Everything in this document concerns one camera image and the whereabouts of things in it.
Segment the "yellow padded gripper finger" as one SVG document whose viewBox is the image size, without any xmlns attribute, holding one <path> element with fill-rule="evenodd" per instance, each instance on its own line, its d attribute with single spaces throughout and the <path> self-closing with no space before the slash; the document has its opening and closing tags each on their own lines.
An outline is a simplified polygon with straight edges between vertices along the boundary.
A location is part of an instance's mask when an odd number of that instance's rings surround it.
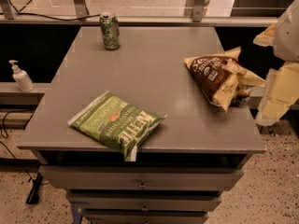
<svg viewBox="0 0 299 224">
<path fill-rule="evenodd" d="M 253 43 L 261 47 L 273 46 L 276 28 L 277 25 L 275 23 L 271 24 L 263 32 L 255 36 Z"/>
<path fill-rule="evenodd" d="M 299 99 L 299 63 L 285 62 L 278 70 L 270 69 L 264 96 L 258 106 L 256 123 L 272 126 Z"/>
</svg>

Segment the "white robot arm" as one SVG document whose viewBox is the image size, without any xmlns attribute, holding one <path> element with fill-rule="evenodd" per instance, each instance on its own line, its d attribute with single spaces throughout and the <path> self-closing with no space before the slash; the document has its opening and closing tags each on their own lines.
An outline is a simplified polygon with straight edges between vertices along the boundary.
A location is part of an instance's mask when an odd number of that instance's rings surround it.
<svg viewBox="0 0 299 224">
<path fill-rule="evenodd" d="M 255 119 L 261 126 L 272 126 L 299 99 L 299 0 L 294 0 L 253 43 L 272 47 L 274 55 L 284 61 L 278 70 L 269 70 Z"/>
</svg>

